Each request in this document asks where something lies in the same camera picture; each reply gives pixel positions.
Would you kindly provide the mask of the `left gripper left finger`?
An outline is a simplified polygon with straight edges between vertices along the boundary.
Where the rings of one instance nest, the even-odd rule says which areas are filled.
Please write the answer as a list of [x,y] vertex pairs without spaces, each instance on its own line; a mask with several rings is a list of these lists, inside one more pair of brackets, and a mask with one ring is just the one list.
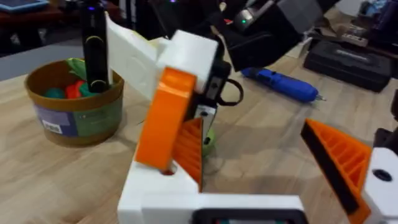
[[118,202],[118,222],[144,224],[141,205],[146,194],[199,192],[199,184],[176,161],[172,161],[171,171],[172,175],[163,175],[158,169],[132,161]]

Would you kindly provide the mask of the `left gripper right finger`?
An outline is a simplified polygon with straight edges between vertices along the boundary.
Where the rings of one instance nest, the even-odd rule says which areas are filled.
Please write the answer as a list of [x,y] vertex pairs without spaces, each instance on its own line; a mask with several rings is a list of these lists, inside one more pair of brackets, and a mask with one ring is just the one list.
[[379,128],[368,146],[306,119],[300,135],[350,223],[397,223],[397,131]]

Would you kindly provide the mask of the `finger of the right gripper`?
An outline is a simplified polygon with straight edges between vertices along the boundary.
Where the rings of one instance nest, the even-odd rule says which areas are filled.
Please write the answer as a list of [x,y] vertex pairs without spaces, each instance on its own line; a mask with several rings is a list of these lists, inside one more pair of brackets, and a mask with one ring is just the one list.
[[206,84],[205,91],[198,96],[194,118],[202,119],[203,147],[211,147],[214,143],[215,135],[211,126],[218,109],[218,100],[222,91],[222,83],[222,78],[211,77]]

